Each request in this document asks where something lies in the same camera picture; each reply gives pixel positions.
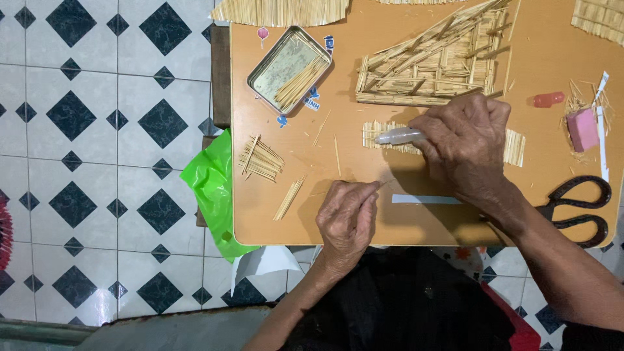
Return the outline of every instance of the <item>tiled floor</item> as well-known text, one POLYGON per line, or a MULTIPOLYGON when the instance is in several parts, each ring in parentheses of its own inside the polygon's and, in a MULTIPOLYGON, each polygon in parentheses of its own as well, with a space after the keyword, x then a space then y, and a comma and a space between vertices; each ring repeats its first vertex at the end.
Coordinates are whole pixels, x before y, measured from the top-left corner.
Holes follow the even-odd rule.
MULTIPOLYGON (((243 279, 179 173, 212 124, 212 0, 0 0, 0 194, 15 243, 0 272, 0 315, 101 325, 116 318, 279 300, 301 272, 243 279)), ((517 249, 472 257, 492 286, 557 349, 554 317, 517 249)), ((622 236, 592 255, 624 279, 622 236)))

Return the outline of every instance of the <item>pink sponge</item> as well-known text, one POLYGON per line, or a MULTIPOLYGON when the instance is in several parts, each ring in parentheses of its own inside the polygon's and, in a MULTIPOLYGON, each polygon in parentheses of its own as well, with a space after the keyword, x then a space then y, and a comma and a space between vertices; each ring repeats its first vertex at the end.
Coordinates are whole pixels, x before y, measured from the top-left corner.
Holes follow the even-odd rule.
POLYGON ((566 118, 574 151, 583 152, 598 145, 598 126, 592 109, 574 112, 566 118))

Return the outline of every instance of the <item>glue bottle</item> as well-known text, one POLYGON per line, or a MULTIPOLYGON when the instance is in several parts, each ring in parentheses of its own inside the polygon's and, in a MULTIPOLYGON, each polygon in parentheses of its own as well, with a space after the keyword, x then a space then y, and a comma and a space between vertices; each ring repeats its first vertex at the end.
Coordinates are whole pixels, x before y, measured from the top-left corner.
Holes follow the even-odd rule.
POLYGON ((565 95, 560 91, 551 92, 550 94, 539 94, 533 98, 533 106, 549 109, 550 106, 563 102, 564 99, 565 95))
POLYGON ((389 132, 381 134, 375 138, 375 142, 378 144, 405 144, 407 142, 419 141, 427 139, 427 137, 418 129, 410 127, 395 128, 389 132))

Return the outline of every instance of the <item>red fabric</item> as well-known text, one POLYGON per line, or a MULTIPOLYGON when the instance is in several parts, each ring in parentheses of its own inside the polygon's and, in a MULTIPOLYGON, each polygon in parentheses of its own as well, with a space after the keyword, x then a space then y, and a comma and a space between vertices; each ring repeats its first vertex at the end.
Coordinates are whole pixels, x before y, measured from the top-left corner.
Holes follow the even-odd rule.
POLYGON ((533 330, 533 328, 520 317, 511 306, 507 305, 489 285, 485 282, 481 282, 481 289, 494 301, 500 309, 505 312, 509 320, 515 327, 515 333, 509 338, 509 344, 513 351, 535 351, 540 349, 540 342, 542 339, 540 335, 533 330))

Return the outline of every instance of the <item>green plastic bag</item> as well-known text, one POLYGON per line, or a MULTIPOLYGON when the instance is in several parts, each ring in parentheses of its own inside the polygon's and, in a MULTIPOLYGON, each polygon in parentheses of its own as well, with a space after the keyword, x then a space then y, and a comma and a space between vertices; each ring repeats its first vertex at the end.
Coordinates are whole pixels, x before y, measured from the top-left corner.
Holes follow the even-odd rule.
POLYGON ((232 135, 229 128, 195 156, 180 178, 194 191, 215 245, 226 260, 231 263, 236 257, 260 248, 241 245, 233 235, 232 135))

